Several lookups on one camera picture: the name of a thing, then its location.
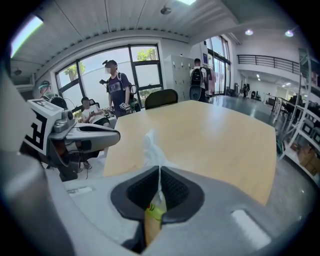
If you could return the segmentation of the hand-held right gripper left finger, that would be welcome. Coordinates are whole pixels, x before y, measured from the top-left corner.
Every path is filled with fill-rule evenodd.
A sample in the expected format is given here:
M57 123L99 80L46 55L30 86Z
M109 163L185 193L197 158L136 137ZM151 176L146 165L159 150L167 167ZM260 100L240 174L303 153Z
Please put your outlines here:
M46 172L51 201L71 248L60 255L73 256L160 256L162 245L154 240L145 245L145 209L130 199L153 197L159 168L144 167L131 173L97 179L62 182Z

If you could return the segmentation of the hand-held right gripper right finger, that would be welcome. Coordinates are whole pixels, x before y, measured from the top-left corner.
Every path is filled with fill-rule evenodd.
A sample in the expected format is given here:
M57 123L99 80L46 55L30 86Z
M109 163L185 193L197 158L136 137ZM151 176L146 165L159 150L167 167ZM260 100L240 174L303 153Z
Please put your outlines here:
M304 215L285 228L239 188L189 171L172 171L199 185L204 202L185 222L164 224L147 247L148 256L280 256L308 221Z

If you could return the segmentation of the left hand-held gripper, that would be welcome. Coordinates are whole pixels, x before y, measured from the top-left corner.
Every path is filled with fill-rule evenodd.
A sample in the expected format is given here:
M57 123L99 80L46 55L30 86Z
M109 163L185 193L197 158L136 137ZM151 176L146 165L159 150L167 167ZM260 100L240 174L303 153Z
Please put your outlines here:
M103 150L120 141L120 132L105 126L77 126L73 114L43 98L27 101L34 112L23 143L48 167L57 168L63 181L78 178L78 156L68 150Z

